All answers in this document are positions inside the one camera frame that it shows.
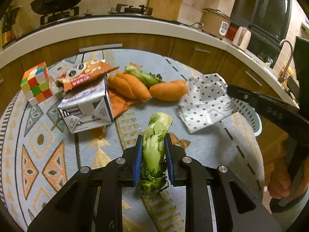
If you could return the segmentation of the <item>person's right hand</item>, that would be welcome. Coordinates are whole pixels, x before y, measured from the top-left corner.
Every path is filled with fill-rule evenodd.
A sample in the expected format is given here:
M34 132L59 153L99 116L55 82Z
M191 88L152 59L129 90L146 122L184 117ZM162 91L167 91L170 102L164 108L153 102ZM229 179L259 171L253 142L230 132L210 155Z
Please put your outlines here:
M308 158L304 161L303 178L296 190L290 190L291 178L288 174L288 167L285 164L285 157L279 158L274 164L274 171L270 177L268 191L272 198L281 199L291 197L294 200L300 197L308 187Z

